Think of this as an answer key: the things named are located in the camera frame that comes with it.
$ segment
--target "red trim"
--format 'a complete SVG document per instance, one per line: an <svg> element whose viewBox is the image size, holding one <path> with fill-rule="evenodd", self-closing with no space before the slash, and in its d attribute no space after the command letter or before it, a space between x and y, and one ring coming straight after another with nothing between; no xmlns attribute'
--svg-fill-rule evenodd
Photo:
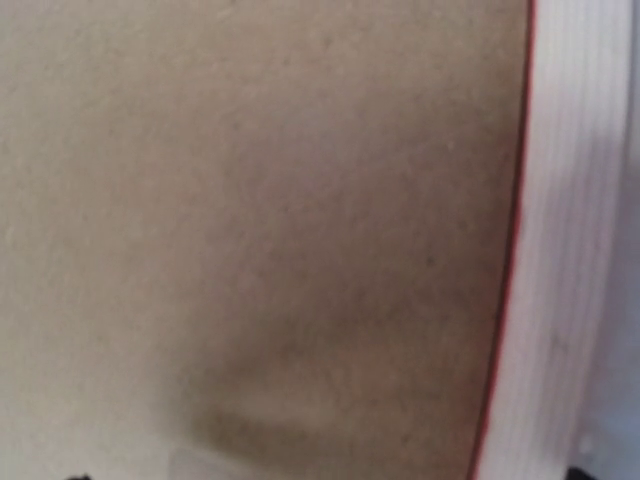
<svg viewBox="0 0 640 480"><path fill-rule="evenodd" d="M489 380L487 382L487 393L485 398L485 404L482 409L480 417L480 425L478 427L478 433L476 437L476 445L471 460L469 469L469 480L477 480L480 464L482 463L482 457L484 448L486 446L487 434L489 432L491 424L491 414L493 397L496 390L496 384L498 380L498 371L500 367L501 354L503 351L503 343L507 324L507 315L509 312L509 302L511 301L511 291L513 286L513 278L515 272L515 262L517 258L518 245L520 243L520 223L522 219L522 192L525 183L525 170L529 159L527 158L527 148L529 145L529 127L530 127L530 113L532 102L532 82L533 82L533 68L534 68L534 55L535 55L535 43L536 43L536 21L537 21L537 1L529 0L529 20L528 20L528 39L527 39L527 60L526 60L526 73L525 73L525 85L523 88L525 109L522 115L522 130L520 141L520 160L518 162L516 179L514 186L514 205L512 213L511 234L510 234L510 246L507 253L506 267L505 267L505 284L502 292L502 302L500 306L500 312L498 314L498 326L494 340L493 356L490 364Z"/></svg>

